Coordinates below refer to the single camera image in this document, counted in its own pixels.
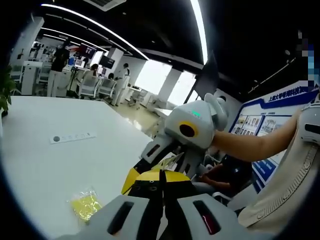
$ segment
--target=black ceiling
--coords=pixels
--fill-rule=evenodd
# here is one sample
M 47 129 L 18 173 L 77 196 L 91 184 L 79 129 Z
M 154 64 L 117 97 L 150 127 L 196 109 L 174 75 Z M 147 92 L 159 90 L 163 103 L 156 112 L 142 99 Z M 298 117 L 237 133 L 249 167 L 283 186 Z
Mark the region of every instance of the black ceiling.
M 299 6 L 276 1 L 198 0 L 204 21 L 208 52 L 214 51 L 222 90 L 240 98 L 259 82 L 282 68 L 295 56 Z M 83 14 L 114 31 L 139 49 L 156 50 L 202 64 L 197 22 L 190 0 L 127 0 L 104 12 L 83 0 L 55 0 L 55 5 Z M 111 46 L 105 38 L 81 26 L 46 14 L 82 24 L 143 58 L 112 34 L 71 13 L 39 7 L 45 28 L 55 29 L 99 46 Z M 145 53 L 149 58 L 168 61 Z M 188 68 L 198 74 L 196 68 Z

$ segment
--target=green led light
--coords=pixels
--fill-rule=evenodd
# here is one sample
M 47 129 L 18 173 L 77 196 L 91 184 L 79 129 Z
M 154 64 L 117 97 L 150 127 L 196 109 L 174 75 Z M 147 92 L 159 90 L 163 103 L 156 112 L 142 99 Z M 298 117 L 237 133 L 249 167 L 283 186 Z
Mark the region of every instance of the green led light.
M 192 113 L 198 117 L 200 117 L 200 113 L 196 112 L 196 111 L 192 111 Z

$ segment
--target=green leaves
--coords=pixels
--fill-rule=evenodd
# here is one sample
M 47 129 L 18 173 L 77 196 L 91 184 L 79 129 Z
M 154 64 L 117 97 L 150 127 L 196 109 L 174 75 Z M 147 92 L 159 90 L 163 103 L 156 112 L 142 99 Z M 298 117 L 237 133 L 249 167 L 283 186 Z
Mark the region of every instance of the green leaves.
M 11 91 L 16 89 L 16 82 L 10 77 L 11 66 L 0 70 L 0 110 L 8 110 L 11 105 Z

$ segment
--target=beige jacket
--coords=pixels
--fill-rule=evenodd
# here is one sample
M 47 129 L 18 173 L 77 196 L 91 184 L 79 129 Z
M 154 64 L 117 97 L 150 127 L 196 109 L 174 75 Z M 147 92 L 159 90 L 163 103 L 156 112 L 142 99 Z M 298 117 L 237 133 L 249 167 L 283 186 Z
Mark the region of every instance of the beige jacket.
M 299 129 L 272 179 L 258 194 L 256 201 L 240 213 L 239 223 L 249 230 L 280 232 L 311 188 L 320 167 L 320 147 L 303 142 L 297 136 Z

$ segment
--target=potted plant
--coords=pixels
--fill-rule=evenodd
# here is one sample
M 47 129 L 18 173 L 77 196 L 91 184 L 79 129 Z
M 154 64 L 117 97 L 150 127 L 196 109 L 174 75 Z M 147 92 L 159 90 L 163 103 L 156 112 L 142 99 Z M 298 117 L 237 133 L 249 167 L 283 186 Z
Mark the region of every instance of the potted plant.
M 16 88 L 15 81 L 11 78 L 11 66 L 1 69 L 0 72 L 0 113 L 1 118 L 8 114 L 8 104 L 11 104 L 11 92 Z M 0 137 L 2 137 L 2 121 L 0 121 Z

